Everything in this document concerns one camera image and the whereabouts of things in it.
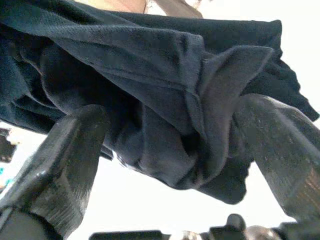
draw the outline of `dark navy fabric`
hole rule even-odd
[[[64,0],[0,0],[0,118],[47,133],[87,104],[110,123],[101,150],[175,189],[226,203],[246,192],[250,153],[232,121],[259,93],[318,114],[280,60],[279,20],[109,12]]]

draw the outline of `black mechanical part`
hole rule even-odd
[[[282,223],[278,232],[284,240],[319,240],[320,220]]]
[[[128,231],[94,233],[89,240],[163,240],[161,231]]]
[[[320,219],[320,130],[298,109],[248,94],[234,114],[237,127],[284,212]]]
[[[0,162],[3,163],[10,163],[17,149],[17,145],[7,141],[8,135],[9,131],[7,129],[0,128]]]
[[[83,220],[108,123],[98,105],[84,106],[59,120],[5,189],[0,213],[13,208],[35,214],[67,239]]]
[[[7,208],[0,215],[1,240],[63,240],[43,218]]]

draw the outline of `folded cloth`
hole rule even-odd
[[[251,157],[232,121],[241,94],[269,95],[311,120],[319,116],[280,60],[278,20],[0,0],[0,23],[3,121],[47,133],[65,114],[102,105],[111,119],[104,156],[115,151],[126,165],[175,189],[230,204],[243,198]]]

